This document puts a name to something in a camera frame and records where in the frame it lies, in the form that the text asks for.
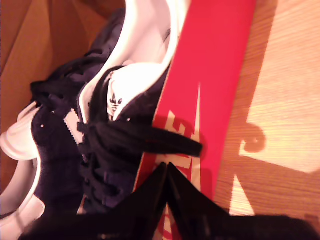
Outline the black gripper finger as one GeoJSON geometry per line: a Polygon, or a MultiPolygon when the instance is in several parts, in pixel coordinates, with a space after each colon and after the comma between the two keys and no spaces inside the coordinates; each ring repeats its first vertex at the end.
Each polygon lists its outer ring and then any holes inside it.
{"type": "Polygon", "coordinates": [[[183,240],[234,240],[230,215],[168,164],[168,205],[183,240]]]}
{"type": "Polygon", "coordinates": [[[151,240],[166,206],[167,165],[161,163],[130,196],[102,221],[101,240],[151,240]]]}

